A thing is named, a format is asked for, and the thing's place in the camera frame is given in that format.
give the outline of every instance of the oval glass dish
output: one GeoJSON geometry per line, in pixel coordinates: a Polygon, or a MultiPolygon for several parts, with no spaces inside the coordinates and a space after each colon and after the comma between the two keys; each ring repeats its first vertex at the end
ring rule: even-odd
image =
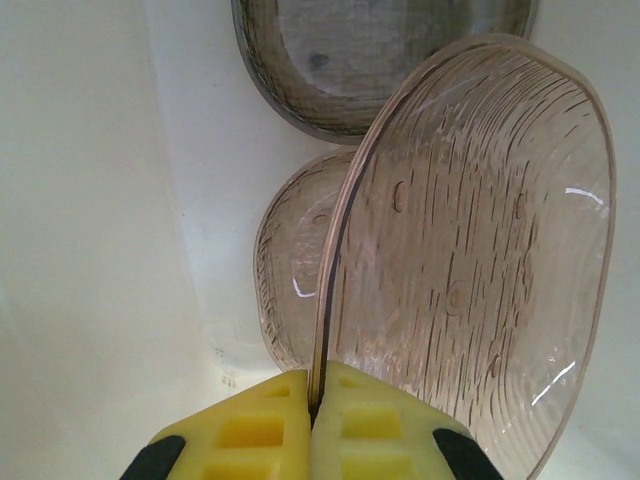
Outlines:
{"type": "Polygon", "coordinates": [[[460,38],[528,38],[537,0],[232,0],[247,69],[310,135],[357,145],[400,83],[460,38]]]}
{"type": "Polygon", "coordinates": [[[469,426],[505,478],[535,477],[582,384],[611,253],[614,157],[592,87],[518,38],[461,40],[409,76],[341,175],[285,188],[287,225],[309,192],[338,192],[308,237],[314,252],[326,238],[317,296],[299,298],[315,318],[293,307],[304,245],[259,235],[278,272],[259,287],[282,282],[259,297],[274,359],[307,368],[318,318],[330,358],[469,426]]]}

